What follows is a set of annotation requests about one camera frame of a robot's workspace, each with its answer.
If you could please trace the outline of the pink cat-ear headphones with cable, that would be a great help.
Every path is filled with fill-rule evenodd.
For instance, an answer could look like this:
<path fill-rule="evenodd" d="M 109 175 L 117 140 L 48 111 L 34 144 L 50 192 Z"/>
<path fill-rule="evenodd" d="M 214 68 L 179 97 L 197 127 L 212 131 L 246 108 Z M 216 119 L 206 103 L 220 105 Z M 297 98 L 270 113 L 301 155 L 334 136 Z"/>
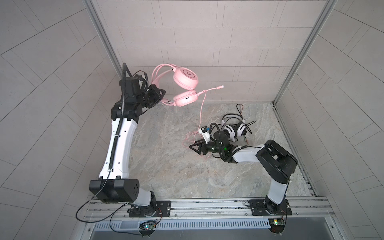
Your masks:
<path fill-rule="evenodd" d="M 167 106 L 176 106 L 176 107 L 183 107 L 188 104 L 194 103 L 198 100 L 199 96 L 202 94 L 206 94 L 208 91 L 222 89 L 224 86 L 218 86 L 216 88 L 211 88 L 208 90 L 203 90 L 199 93 L 196 92 L 195 88 L 197 87 L 199 83 L 198 76 L 192 71 L 184 67 L 178 67 L 174 64 L 160 64 L 156 66 L 152 72 L 151 75 L 151 84 L 155 85 L 158 89 L 160 79 L 165 76 L 167 73 L 173 73 L 173 80 L 174 82 L 183 88 L 184 90 L 187 90 L 184 93 L 181 93 L 179 95 L 176 95 L 173 100 L 168 100 L 166 98 L 163 98 L 161 100 L 161 103 Z M 205 99 L 203 99 L 201 111 L 203 108 Z"/>

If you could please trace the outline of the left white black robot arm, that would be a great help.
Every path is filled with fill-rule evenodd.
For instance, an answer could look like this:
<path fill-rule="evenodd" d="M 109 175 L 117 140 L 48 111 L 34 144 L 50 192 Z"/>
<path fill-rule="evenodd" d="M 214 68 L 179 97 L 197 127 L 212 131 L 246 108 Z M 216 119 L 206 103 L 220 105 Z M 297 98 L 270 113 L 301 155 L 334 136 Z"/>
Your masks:
<path fill-rule="evenodd" d="M 106 162 L 90 192 L 103 203 L 131 204 L 132 217 L 152 217 L 157 212 L 152 191 L 141 189 L 139 180 L 129 177 L 129 159 L 139 117 L 160 102 L 164 90 L 150 85 L 148 76 L 134 75 L 119 81 L 121 98 L 111 109 L 112 132 Z"/>

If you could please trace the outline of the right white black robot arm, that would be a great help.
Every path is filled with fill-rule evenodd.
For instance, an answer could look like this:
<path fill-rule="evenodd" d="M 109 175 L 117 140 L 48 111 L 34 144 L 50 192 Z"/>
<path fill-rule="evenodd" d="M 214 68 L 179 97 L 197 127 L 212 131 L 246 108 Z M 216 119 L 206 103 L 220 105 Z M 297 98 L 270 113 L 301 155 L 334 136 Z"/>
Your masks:
<path fill-rule="evenodd" d="M 225 163 L 260 163 L 271 177 L 270 188 L 262 203 L 248 201 L 247 207 L 269 215 L 292 214 L 286 193 L 298 160 L 275 141 L 268 140 L 257 147 L 236 146 L 224 132 L 219 131 L 212 137 L 204 133 L 204 138 L 189 145 L 189 148 L 199 155 L 218 154 L 218 158 Z"/>

